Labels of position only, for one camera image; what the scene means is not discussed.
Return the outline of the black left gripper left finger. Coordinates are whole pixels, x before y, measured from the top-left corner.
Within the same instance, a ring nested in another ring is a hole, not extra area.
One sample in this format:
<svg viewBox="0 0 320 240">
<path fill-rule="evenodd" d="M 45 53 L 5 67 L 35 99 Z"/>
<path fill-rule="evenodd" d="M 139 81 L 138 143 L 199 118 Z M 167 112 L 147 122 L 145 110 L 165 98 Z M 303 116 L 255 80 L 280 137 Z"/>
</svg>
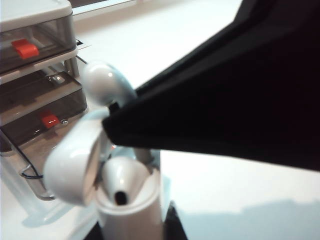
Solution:
<svg viewBox="0 0 320 240">
<path fill-rule="evenodd" d="M 103 235 L 98 221 L 84 237 L 84 240 L 103 240 Z"/>
</svg>

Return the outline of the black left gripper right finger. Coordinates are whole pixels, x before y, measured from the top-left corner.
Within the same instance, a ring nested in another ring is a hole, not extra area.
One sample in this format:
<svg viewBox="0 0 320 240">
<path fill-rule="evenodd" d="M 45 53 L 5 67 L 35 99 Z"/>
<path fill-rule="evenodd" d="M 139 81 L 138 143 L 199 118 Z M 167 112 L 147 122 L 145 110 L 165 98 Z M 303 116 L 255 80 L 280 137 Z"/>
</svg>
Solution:
<svg viewBox="0 0 320 240">
<path fill-rule="evenodd" d="M 170 201 L 164 220 L 165 240 L 187 240 L 187 235 L 176 210 L 176 204 Z"/>
</svg>

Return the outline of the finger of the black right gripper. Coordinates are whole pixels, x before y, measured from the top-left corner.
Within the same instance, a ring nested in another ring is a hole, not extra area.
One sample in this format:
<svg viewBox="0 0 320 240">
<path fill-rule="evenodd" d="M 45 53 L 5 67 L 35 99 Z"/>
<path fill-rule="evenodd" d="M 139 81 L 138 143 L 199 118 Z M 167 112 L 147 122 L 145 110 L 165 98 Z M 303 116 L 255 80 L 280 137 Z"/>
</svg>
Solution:
<svg viewBox="0 0 320 240">
<path fill-rule="evenodd" d="M 250 29 L 261 28 L 261 24 L 273 13 L 278 18 L 288 14 L 289 20 L 294 17 L 308 16 L 310 11 L 320 6 L 318 0 L 243 0 L 231 23 L 226 25 L 204 43 L 196 47 L 186 56 L 151 78 L 136 89 L 138 96 L 151 93 L 157 88 L 171 82 L 179 74 L 191 70 L 196 64 L 204 66 L 201 61 L 210 57 L 234 42 Z"/>
<path fill-rule="evenodd" d="M 117 145 L 320 169 L 320 20 L 234 21 L 208 58 L 102 122 Z"/>
</svg>

